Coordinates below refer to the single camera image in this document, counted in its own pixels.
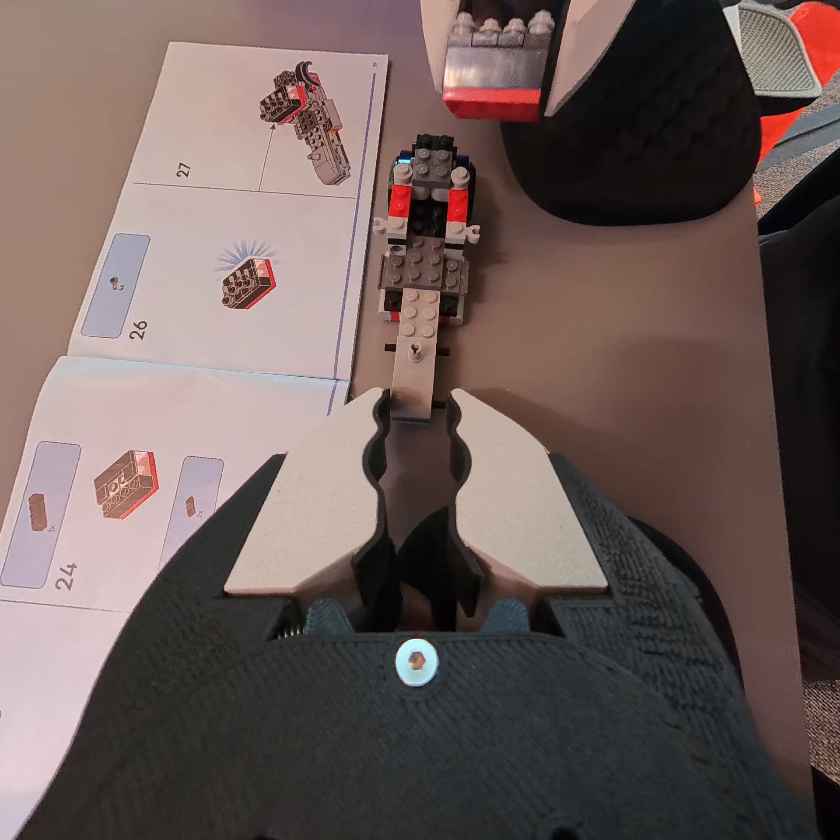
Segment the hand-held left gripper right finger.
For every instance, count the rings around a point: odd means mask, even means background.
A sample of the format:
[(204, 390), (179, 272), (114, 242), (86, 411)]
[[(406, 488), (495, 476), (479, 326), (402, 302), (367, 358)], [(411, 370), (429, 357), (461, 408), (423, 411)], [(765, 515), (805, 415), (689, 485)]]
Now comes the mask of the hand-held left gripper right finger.
[(508, 597), (533, 614), (545, 596), (607, 594), (606, 576), (540, 441), (459, 388), (448, 398), (447, 430), (457, 486), (446, 542), (455, 629), (478, 630)]

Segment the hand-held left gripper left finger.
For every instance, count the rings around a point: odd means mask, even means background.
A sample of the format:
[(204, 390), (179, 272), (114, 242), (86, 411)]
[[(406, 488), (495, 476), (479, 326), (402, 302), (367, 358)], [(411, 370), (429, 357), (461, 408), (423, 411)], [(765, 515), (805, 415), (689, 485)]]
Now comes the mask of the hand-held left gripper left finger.
[(401, 614), (384, 493), (390, 393), (353, 399), (286, 455), (224, 589), (286, 597), (278, 632), (301, 632), (318, 599), (337, 601), (356, 629), (390, 632)]

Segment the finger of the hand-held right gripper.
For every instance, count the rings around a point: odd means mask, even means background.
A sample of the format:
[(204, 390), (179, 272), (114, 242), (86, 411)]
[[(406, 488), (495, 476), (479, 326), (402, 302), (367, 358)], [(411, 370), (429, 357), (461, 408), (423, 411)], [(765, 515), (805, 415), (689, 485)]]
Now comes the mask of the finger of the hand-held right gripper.
[(420, 1), (423, 36), (434, 88), (443, 93), (448, 37), (461, 1)]
[(581, 87), (614, 41), (634, 1), (570, 1), (543, 115), (552, 117)]

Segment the black toy brick block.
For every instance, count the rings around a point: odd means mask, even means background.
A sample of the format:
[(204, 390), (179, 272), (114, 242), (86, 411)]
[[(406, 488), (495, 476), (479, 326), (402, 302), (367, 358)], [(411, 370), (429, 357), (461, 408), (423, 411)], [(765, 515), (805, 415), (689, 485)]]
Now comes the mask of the black toy brick block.
[(549, 37), (529, 36), (508, 40), (502, 31), (484, 40), (450, 40), (444, 70), (443, 101), (460, 119), (497, 120), (508, 123), (536, 122), (544, 71), (549, 55)]

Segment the toy brick truck model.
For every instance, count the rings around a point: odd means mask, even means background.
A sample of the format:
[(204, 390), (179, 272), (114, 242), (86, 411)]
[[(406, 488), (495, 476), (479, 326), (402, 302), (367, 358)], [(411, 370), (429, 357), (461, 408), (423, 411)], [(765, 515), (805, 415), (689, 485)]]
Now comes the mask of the toy brick truck model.
[(476, 169), (453, 137), (420, 133), (396, 156), (388, 182), (388, 215), (373, 230), (386, 237), (378, 289), (379, 315), (395, 322), (392, 416), (427, 423), (434, 408), (441, 328), (464, 321), (469, 284), (467, 244), (480, 239), (473, 224)]

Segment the black mesh cushion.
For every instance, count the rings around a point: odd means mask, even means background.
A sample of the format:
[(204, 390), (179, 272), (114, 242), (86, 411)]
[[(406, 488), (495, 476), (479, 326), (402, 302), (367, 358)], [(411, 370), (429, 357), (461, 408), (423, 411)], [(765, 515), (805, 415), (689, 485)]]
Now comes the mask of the black mesh cushion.
[(636, 2), (555, 115), (500, 132), (531, 200), (594, 226), (714, 214), (748, 184), (762, 145), (757, 99), (713, 1)]

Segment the dark office chair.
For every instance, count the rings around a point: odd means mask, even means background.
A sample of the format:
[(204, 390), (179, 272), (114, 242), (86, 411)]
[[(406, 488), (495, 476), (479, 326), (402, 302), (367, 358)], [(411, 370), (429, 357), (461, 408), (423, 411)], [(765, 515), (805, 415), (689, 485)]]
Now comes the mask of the dark office chair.
[(769, 3), (720, 1), (764, 113), (789, 112), (822, 93), (799, 31)]

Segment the step-page instruction booklet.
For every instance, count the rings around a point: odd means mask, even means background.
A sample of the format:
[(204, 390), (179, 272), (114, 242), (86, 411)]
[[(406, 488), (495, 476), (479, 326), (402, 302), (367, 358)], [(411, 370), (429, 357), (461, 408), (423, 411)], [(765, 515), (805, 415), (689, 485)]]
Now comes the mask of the step-page instruction booklet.
[(2, 838), (172, 555), (350, 385), (387, 56), (170, 43), (2, 527)]

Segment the orange plastic object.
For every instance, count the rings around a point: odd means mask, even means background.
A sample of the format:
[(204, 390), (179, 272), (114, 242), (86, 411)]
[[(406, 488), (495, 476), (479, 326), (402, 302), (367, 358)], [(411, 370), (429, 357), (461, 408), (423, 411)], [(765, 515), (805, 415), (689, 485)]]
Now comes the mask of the orange plastic object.
[(838, 2), (774, 2), (799, 31), (822, 93), (810, 105), (761, 118), (762, 148), (753, 176), (758, 217), (838, 151)]

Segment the person's leg dark trousers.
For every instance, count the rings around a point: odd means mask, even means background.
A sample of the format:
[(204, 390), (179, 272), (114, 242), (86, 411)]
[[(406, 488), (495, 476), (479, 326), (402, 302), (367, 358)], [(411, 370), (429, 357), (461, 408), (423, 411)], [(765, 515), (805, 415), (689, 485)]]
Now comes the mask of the person's leg dark trousers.
[(839, 199), (760, 248), (797, 622), (838, 668)]

